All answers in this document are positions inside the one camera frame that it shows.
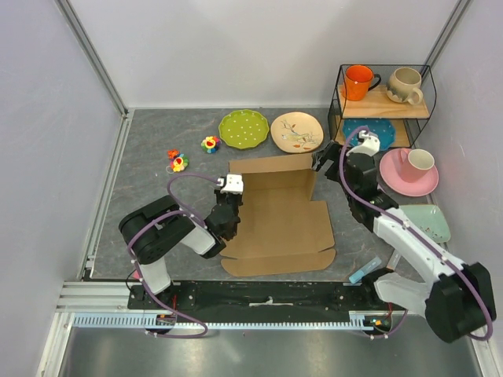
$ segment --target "white wall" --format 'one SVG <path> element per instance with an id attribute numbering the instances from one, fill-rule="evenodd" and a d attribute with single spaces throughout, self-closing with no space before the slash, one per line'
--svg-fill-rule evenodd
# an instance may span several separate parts
<path id="1" fill-rule="evenodd" d="M 131 107 L 326 106 L 342 63 L 423 63 L 455 3 L 72 0 Z"/>
<path id="2" fill-rule="evenodd" d="M 0 12 L 0 375 L 35 375 L 119 114 L 52 0 Z"/>
<path id="3" fill-rule="evenodd" d="M 450 250 L 491 273 L 503 317 L 503 2 L 473 2 L 433 69 L 438 102 L 419 140 L 438 161 Z M 497 324 L 503 330 L 503 323 Z M 503 342 L 503 331 L 496 332 Z"/>

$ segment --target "cardboard box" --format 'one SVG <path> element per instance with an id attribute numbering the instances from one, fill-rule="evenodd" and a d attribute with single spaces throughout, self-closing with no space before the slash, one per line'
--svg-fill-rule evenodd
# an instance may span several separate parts
<path id="1" fill-rule="evenodd" d="M 300 273 L 332 263 L 329 209 L 325 201 L 311 201 L 311 154 L 231 161 L 229 172 L 243 175 L 244 192 L 237 236 L 220 253 L 228 273 Z"/>

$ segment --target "wooden plate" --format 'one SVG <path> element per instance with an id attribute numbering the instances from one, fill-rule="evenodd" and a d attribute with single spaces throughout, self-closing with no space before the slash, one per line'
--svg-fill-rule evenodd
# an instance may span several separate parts
<path id="1" fill-rule="evenodd" d="M 312 152 L 323 142 L 321 124 L 305 112 L 278 116 L 270 126 L 274 144 L 287 153 Z"/>
<path id="2" fill-rule="evenodd" d="M 233 148 L 254 148 L 267 139 L 269 124 L 259 112 L 236 110 L 223 117 L 218 126 L 220 138 Z"/>

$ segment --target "dish rack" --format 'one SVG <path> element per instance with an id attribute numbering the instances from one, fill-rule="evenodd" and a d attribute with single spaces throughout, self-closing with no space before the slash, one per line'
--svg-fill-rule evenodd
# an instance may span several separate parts
<path id="1" fill-rule="evenodd" d="M 395 142 L 390 148 L 411 148 L 423 132 L 435 110 L 437 90 L 431 67 L 429 65 L 411 64 L 364 64 L 374 74 L 381 76 L 382 81 L 375 89 L 370 90 L 361 101 L 349 101 L 342 95 L 344 72 L 353 64 L 342 64 L 339 67 L 336 86 L 333 90 L 329 109 L 330 138 L 340 144 L 346 140 L 343 134 L 345 119 L 389 119 L 396 130 Z M 393 72 L 402 67 L 413 68 L 422 76 L 421 91 L 424 98 L 420 104 L 399 104 L 386 95 L 386 83 Z"/>

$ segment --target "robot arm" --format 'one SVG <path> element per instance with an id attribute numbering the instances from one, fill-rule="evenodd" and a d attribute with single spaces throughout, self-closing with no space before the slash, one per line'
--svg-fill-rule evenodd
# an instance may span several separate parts
<path id="1" fill-rule="evenodd" d="M 135 243 L 134 253 L 141 274 L 154 294 L 171 285 L 164 256 L 178 243 L 190 247 L 203 258 L 213 258 L 237 233 L 239 206 L 242 204 L 243 180 L 240 175 L 219 178 L 215 188 L 216 205 L 204 220 L 204 227 L 192 216 L 176 214 L 147 230 Z M 180 210 L 177 202 L 164 196 L 135 212 L 120 223 L 119 231 L 129 243 L 151 221 L 167 212 Z"/>
<path id="2" fill-rule="evenodd" d="M 425 317 L 438 337 L 445 342 L 452 342 L 482 327 L 486 324 L 486 319 L 473 294 L 444 263 L 448 260 L 472 283 L 491 320 L 495 320 L 496 309 L 487 269 L 479 263 L 466 265 L 428 239 L 429 246 L 442 255 L 442 258 L 437 258 L 410 232 L 414 229 L 421 234 L 398 204 L 377 185 L 377 168 L 372 156 L 379 151 L 378 139 L 366 131 L 360 132 L 358 136 L 362 143 L 347 153 L 343 165 L 348 186 L 357 196 L 400 219 L 403 225 L 367 207 L 344 190 L 351 213 L 370 232 L 398 251 L 424 280 L 423 283 L 417 283 L 391 270 L 379 269 L 364 277 L 362 283 L 370 288 L 376 298 Z M 337 163 L 341 150 L 342 146 L 332 141 L 324 150 L 313 154 L 313 169 L 319 171 L 327 160 L 336 162 L 327 169 L 325 176 L 342 183 Z"/>

